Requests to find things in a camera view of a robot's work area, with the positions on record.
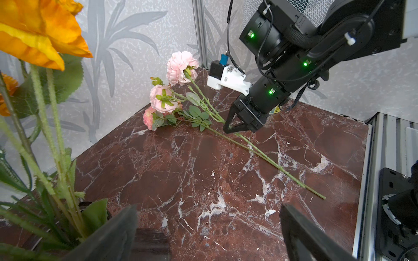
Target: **orange flower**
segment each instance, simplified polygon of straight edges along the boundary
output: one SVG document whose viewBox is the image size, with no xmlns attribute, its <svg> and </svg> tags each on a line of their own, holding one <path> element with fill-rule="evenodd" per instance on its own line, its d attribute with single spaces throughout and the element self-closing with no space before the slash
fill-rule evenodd
<svg viewBox="0 0 418 261">
<path fill-rule="evenodd" d="M 4 83 L 6 84 L 6 89 L 9 91 L 9 95 L 12 96 L 15 93 L 16 89 L 18 88 L 18 81 L 13 79 L 12 77 L 1 73 L 3 76 Z M 10 116 L 10 112 L 4 103 L 3 96 L 0 94 L 0 115 L 1 116 Z"/>
<path fill-rule="evenodd" d="M 93 57 L 75 15 L 73 0 L 2 0 L 0 50 L 38 66 L 63 71 L 58 53 Z"/>
</svg>

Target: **pink rose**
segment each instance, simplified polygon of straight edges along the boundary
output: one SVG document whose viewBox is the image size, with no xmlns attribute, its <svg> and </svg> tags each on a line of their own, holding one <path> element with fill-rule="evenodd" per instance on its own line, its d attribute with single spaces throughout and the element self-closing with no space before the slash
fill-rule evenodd
<svg viewBox="0 0 418 261">
<path fill-rule="evenodd" d="M 171 113 L 173 112 L 178 104 L 177 102 L 173 102 L 173 106 L 170 106 L 168 104 L 164 104 L 164 107 L 162 107 L 162 101 L 160 101 L 159 99 L 157 99 L 157 95 L 163 95 L 163 89 L 166 90 L 166 95 L 167 96 L 171 96 L 172 95 L 172 91 L 170 90 L 170 88 L 166 85 L 155 85 L 154 88 L 151 89 L 150 92 L 150 102 L 151 102 L 151 106 L 156 109 L 158 112 L 161 113 Z"/>
<path fill-rule="evenodd" d="M 154 123 L 153 113 L 154 112 L 155 112 L 155 109 L 153 107 L 149 107 L 144 112 L 144 124 L 147 125 L 149 130 L 153 129 L 153 123 Z"/>
<path fill-rule="evenodd" d="M 193 58 L 190 52 L 177 52 L 171 55 L 170 60 L 167 63 L 167 79 L 171 85 L 179 83 L 181 86 L 183 84 L 191 82 L 190 79 L 184 76 L 184 70 L 190 66 L 191 78 L 193 80 L 197 77 L 197 72 L 195 69 L 199 67 L 199 62 Z"/>
</svg>

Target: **wallpaper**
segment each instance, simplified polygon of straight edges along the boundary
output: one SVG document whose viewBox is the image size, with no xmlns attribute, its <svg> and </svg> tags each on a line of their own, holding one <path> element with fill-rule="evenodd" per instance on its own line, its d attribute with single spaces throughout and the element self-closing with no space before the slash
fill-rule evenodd
<svg viewBox="0 0 418 261">
<path fill-rule="evenodd" d="M 197 42 L 190 0 L 79 2 L 84 9 L 76 18 L 94 58 L 83 59 L 82 86 L 59 105 L 64 141 L 73 148 L 72 157 L 147 105 L 153 87 L 149 78 L 164 79 L 171 54 L 184 50 L 194 53 L 187 44 Z M 23 82 L 20 64 L 14 57 L 0 52 L 0 69 Z M 23 120 L 23 126 L 30 134 L 34 118 Z M 6 149 L 11 165 L 23 173 L 18 154 L 2 133 L 0 146 Z M 51 170 L 54 163 L 42 135 L 32 148 L 42 170 Z M 10 200 L 13 194 L 0 185 L 0 200 Z"/>
<path fill-rule="evenodd" d="M 245 10 L 256 2 L 261 1 L 234 1 L 229 32 L 231 53 L 246 72 L 246 81 L 253 83 L 260 73 L 254 55 L 241 43 L 239 36 L 245 26 Z M 326 13 L 322 9 L 332 0 L 321 1 L 324 6 L 317 12 L 312 10 L 314 0 L 303 2 L 308 2 L 307 17 L 319 24 L 323 18 L 317 16 Z M 229 1 L 204 0 L 204 5 L 209 60 L 218 60 L 227 49 Z M 301 101 L 362 121 L 379 111 L 418 122 L 418 39 L 410 38 L 395 50 L 341 62 L 330 69 L 328 81 L 319 81 L 319 89 L 306 89 Z"/>
</svg>

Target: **red marble surface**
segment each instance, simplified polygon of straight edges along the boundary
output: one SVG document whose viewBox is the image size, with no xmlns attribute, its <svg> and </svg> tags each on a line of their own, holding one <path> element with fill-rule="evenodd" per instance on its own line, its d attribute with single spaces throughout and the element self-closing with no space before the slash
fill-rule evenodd
<svg viewBox="0 0 418 261">
<path fill-rule="evenodd" d="M 201 71 L 200 86 L 206 78 Z M 224 117 L 238 96 L 228 89 L 203 91 Z M 77 158 L 76 189 L 89 201 L 109 198 L 113 215 L 137 204 L 139 227 L 163 231 L 173 260 L 286 260 L 279 219 L 283 203 L 352 251 L 366 124 L 300 103 L 291 113 L 270 117 L 257 133 L 244 133 L 326 196 L 322 200 L 208 130 L 180 124 L 153 132 L 142 114 Z"/>
</svg>

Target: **black cable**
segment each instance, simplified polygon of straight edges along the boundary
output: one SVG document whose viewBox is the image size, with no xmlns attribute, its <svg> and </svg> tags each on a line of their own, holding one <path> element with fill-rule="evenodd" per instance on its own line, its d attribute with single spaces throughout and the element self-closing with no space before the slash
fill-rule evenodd
<svg viewBox="0 0 418 261">
<path fill-rule="evenodd" d="M 264 77 L 266 77 L 266 78 L 269 78 L 269 79 L 271 79 L 271 80 L 274 80 L 274 81 L 278 81 L 278 82 L 283 82 L 283 81 L 299 81 L 299 80 L 302 80 L 303 78 L 306 78 L 306 77 L 308 77 L 309 75 L 312 75 L 313 73 L 315 73 L 315 72 L 317 72 L 325 63 L 327 63 L 333 56 L 334 56 L 334 54 L 335 53 L 337 53 L 337 51 L 342 47 L 342 46 L 344 46 L 344 43 L 340 46 L 340 47 L 338 47 L 330 56 L 328 56 L 322 63 L 320 63 L 314 70 L 312 70 L 311 72 L 309 72 L 309 73 L 307 73 L 307 74 L 305 74 L 304 76 L 302 76 L 302 77 L 299 77 L 299 78 L 296 78 L 296 79 L 278 79 L 278 78 L 275 78 L 275 77 L 271 77 L 271 76 L 269 76 L 269 75 L 267 75 L 267 74 L 265 74 L 264 72 L 262 72 L 261 71 L 261 69 L 263 68 L 262 66 L 261 66 L 261 64 L 260 64 L 260 61 L 259 61 L 259 57 L 260 57 L 260 52 L 261 52 L 261 48 L 263 47 L 263 45 L 264 45 L 264 42 L 267 40 L 267 37 L 268 37 L 268 35 L 270 34 L 270 31 L 271 31 L 271 28 L 272 28 L 272 25 L 273 25 L 273 13 L 272 13 L 272 11 L 271 11 L 271 9 L 270 9 L 270 7 L 267 5 L 267 2 L 266 2 L 266 0 L 263 0 L 264 1 L 264 4 L 266 5 L 266 7 L 268 8 L 268 10 L 269 10 L 269 12 L 270 12 L 270 15 L 271 15 L 271 24 L 270 24 L 270 26 L 269 26 L 269 29 L 268 29 L 268 32 L 267 32 L 267 34 L 264 36 L 264 40 L 263 40 L 263 42 L 261 43 L 261 46 L 260 46 L 260 48 L 258 49 L 258 54 L 257 54 L 257 57 L 256 57 L 256 64 L 257 64 L 257 68 L 258 68 L 258 70 L 260 71 L 260 73 L 264 76 Z M 367 18 L 367 20 L 361 25 L 361 27 L 357 30 L 357 33 L 354 33 L 354 35 L 356 35 L 356 34 L 358 34 L 372 19 L 373 19 L 373 17 L 376 15 L 376 13 L 377 13 L 377 11 L 380 9 L 380 7 L 383 5 L 383 3 L 385 2 L 385 0 L 380 0 L 380 2 L 377 4 L 377 6 L 374 8 L 374 10 L 372 11 L 372 13 L 369 15 L 369 17 Z M 337 45 L 337 44 L 340 44 L 340 41 L 337 41 L 335 44 L 333 44 L 333 46 L 331 46 L 329 49 L 332 49 L 335 45 Z"/>
<path fill-rule="evenodd" d="M 414 249 L 418 248 L 418 243 L 412 244 L 409 247 L 407 247 L 404 251 L 402 251 L 402 253 L 399 255 L 398 257 L 398 261 L 402 261 L 403 258 L 405 257 L 406 253 L 408 253 L 409 251 L 412 251 Z"/>
<path fill-rule="evenodd" d="M 298 101 L 302 97 L 302 94 L 305 91 L 305 89 L 306 89 L 307 86 L 309 86 L 308 83 L 306 83 L 306 85 L 302 89 L 299 90 L 298 95 L 296 95 L 296 98 L 293 101 L 292 105 L 290 105 L 289 107 L 287 107 L 287 109 L 285 110 L 285 112 L 290 111 L 291 109 L 293 109 L 298 104 Z"/>
<path fill-rule="evenodd" d="M 383 3 L 385 2 L 385 0 L 380 0 L 380 2 L 377 4 L 377 6 L 374 8 L 374 10 L 372 11 L 372 13 L 369 15 L 369 17 L 367 17 L 367 20 L 362 24 L 362 26 L 360 26 L 360 28 L 357 30 L 357 34 L 360 33 L 360 31 L 366 27 L 366 25 L 373 19 L 373 17 L 376 15 L 377 11 L 380 9 L 380 7 L 383 5 Z"/>
<path fill-rule="evenodd" d="M 229 10 L 228 10 L 228 16 L 227 16 L 227 24 L 228 24 L 228 27 L 227 27 L 227 48 L 228 48 L 228 51 L 226 52 L 226 55 L 231 59 L 231 62 L 235 66 L 235 68 L 237 68 L 242 74 L 245 74 L 244 71 L 234 61 L 234 58 L 232 57 L 231 52 L 229 51 L 229 20 L 231 19 L 232 2 L 233 2 L 233 0 L 231 0 L 231 2 L 229 3 Z"/>
<path fill-rule="evenodd" d="M 270 9 L 270 6 L 268 6 L 267 5 L 267 2 L 266 2 L 266 0 L 263 0 L 264 1 L 264 4 L 265 4 L 265 6 L 266 6 L 266 8 L 268 9 L 268 11 L 270 12 L 270 16 L 271 16 L 271 21 L 270 21 L 270 26 L 268 27 L 268 30 L 267 30 L 267 34 L 264 36 L 264 39 L 263 39 L 263 41 L 262 41 L 262 43 L 261 43 L 261 45 L 260 45 L 260 48 L 258 49 L 258 53 L 257 53 L 257 56 L 256 56 L 256 58 L 255 58 L 255 62 L 256 62 L 256 64 L 257 64 L 257 68 L 258 68 L 258 70 L 260 71 L 260 73 L 263 75 L 263 76 L 265 76 L 265 77 L 267 77 L 267 78 L 270 78 L 269 76 L 266 76 L 262 71 L 261 71 L 261 67 L 262 66 L 260 66 L 260 52 L 261 52 L 261 49 L 263 48 L 263 45 L 264 45 L 264 43 L 266 42 L 266 40 L 267 40 L 267 37 L 268 37 L 268 35 L 270 34 L 270 32 L 271 32 L 271 28 L 273 27 L 273 13 L 271 12 L 271 9 Z"/>
</svg>

